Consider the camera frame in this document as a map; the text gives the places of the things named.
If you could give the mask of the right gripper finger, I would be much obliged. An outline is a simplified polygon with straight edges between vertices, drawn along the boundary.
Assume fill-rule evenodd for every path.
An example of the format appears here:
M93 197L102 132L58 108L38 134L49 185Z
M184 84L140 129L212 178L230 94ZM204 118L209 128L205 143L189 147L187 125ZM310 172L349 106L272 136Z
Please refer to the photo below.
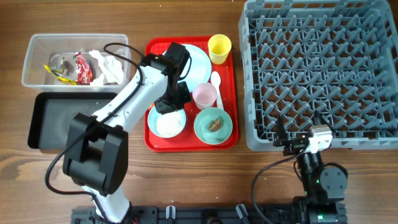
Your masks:
M315 126L327 125L327 126L330 128L330 130L331 130L331 132L332 132L333 134L336 133L336 130L329 124L329 122L327 122L327 121L323 118L323 116L320 114L320 112L319 112L318 110L315 110L315 111L314 111L314 115L313 115L313 124L314 124Z
M277 130L276 139L273 142L273 146L286 146L288 141L288 135L284 128L284 122L281 116L277 118Z

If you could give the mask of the light blue rice bowl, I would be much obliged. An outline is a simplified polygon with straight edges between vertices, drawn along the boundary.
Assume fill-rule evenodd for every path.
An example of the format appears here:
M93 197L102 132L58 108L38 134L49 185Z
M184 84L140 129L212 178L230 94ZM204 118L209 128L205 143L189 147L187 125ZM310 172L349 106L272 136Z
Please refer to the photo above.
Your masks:
M185 110L160 114L153 107L147 117L149 129L160 138L173 138L179 135L183 131L186 121Z

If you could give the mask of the white tissue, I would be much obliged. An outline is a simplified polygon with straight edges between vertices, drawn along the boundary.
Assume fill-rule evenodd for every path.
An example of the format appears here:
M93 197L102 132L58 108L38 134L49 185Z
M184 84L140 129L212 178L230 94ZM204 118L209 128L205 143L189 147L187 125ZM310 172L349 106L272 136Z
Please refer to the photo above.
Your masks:
M114 56L102 56L98 50L89 51L89 55L97 59L98 66L101 70L99 76L91 81L91 86L115 85L122 84L124 72L122 63Z

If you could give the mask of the red snack wrapper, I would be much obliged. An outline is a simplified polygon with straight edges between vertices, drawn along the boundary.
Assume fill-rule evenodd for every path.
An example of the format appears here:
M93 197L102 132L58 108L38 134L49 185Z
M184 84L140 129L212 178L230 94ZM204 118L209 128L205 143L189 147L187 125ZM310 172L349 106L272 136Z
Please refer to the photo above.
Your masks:
M93 79L90 64L84 59L81 52L76 52L73 59L76 63L77 70L76 82L81 85L89 85Z

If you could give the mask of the yellow snack wrapper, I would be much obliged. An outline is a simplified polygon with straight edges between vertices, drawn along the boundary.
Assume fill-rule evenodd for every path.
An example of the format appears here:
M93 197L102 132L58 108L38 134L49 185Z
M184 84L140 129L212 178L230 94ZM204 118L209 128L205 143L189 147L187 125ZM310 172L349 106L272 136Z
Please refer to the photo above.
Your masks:
M68 78L70 75L70 63L64 57L61 58L57 66L49 67L48 65L44 65L44 68L61 83L65 85L77 85L75 80Z

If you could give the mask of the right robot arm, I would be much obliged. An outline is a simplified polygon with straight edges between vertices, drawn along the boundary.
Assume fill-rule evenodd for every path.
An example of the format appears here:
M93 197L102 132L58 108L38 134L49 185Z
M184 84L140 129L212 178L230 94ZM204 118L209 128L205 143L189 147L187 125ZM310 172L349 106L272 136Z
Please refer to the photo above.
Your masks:
M347 223L345 190L348 171L335 162L324 163L321 152L331 146L334 128L315 111L312 126L299 139L290 139L282 117L277 118L274 146L283 147L284 156L293 156L300 172L304 197L295 197L295 223Z

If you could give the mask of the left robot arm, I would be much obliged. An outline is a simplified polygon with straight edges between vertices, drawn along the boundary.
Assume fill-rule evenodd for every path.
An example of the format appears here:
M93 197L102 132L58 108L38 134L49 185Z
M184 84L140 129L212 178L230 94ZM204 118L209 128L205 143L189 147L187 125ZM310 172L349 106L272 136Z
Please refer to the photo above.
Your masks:
M136 65L134 78L106 106L91 116L78 113L70 123L63 150L63 173L81 186L105 223L131 223L132 205L121 184L128 168L129 132L154 104L160 114L178 111L190 101L183 78L190 54L148 54Z

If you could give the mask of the grey dishwasher rack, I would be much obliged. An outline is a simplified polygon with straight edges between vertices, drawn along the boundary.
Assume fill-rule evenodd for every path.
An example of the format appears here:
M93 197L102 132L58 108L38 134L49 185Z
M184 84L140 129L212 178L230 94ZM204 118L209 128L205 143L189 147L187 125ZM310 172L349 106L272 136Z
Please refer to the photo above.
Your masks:
M333 147L397 148L397 29L387 1L247 1L238 23L246 144L273 151L319 112Z

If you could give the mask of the pink plastic cup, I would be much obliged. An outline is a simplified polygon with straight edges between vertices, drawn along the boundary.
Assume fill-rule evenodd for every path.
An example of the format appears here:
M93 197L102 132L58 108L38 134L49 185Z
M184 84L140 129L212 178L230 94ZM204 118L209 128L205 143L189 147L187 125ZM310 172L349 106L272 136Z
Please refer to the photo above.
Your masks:
M193 100L199 110L212 107L217 98L217 91L211 83L201 83L192 92Z

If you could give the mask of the teal bowl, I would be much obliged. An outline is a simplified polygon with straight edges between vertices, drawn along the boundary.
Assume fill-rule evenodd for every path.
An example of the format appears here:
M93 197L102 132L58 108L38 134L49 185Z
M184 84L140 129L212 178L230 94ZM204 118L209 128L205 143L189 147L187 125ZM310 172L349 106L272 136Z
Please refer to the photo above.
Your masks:
M199 112L193 127L197 138L210 145L224 143L233 132L233 122L229 114L215 107Z

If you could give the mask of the white plastic spoon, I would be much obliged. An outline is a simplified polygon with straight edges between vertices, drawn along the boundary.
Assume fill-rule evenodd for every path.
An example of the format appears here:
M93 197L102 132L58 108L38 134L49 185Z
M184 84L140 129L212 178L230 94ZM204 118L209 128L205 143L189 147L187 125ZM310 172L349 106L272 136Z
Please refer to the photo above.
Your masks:
M211 81L211 84L216 88L216 93L217 93L216 105L217 105L217 108L223 110L224 106L223 106L223 101L222 101L221 92L220 92L221 77L220 77L219 73L216 72L216 71L212 72L211 73L211 77L210 77L210 81Z

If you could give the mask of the red plastic tray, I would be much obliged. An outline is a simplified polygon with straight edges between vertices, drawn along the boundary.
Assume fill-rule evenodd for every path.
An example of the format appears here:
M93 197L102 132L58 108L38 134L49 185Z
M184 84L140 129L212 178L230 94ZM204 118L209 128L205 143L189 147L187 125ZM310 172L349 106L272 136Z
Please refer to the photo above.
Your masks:
M182 36L182 37L159 37L152 39L146 46L146 53L162 54L171 42L193 45L208 53L208 40L210 36ZM220 92L223 106L230 115L233 128L230 137L223 143L210 145L200 141L193 129L195 116L200 112L194 102L185 104L184 110L187 115L187 123L183 131L175 137L164 139L156 136L149 128L147 111L144 115L144 142L154 152L188 152L188 151L214 151L233 147L239 139L238 110L236 103L236 89L233 56L228 55L226 61L221 65L212 65L211 69L220 74Z

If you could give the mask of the brown food scrap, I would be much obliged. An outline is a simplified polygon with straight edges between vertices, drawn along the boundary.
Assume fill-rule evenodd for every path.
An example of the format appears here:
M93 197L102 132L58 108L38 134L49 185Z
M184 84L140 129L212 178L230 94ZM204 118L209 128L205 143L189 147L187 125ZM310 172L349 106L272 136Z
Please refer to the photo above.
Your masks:
M223 126L223 121L221 118L216 118L215 120L213 120L209 126L208 126L208 130L210 132L217 132L219 131Z

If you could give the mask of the black plastic bin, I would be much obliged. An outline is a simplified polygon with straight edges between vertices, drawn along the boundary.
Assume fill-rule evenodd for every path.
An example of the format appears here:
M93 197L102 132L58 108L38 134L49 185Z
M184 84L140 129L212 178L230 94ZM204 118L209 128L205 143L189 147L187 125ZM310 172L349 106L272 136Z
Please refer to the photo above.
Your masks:
M27 145L32 149L64 149L70 121L107 105L113 92L42 92L35 98Z

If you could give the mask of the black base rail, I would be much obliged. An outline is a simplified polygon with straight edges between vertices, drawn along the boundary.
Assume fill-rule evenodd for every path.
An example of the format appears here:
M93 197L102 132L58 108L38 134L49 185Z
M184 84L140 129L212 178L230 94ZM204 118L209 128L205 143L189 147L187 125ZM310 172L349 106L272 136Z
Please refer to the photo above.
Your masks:
M337 223L347 224L345 205L314 207L302 203L273 204L260 208L272 223ZM239 204L235 207L165 208L155 206L131 207L122 223L137 224L207 224L207 223L264 223L256 209Z

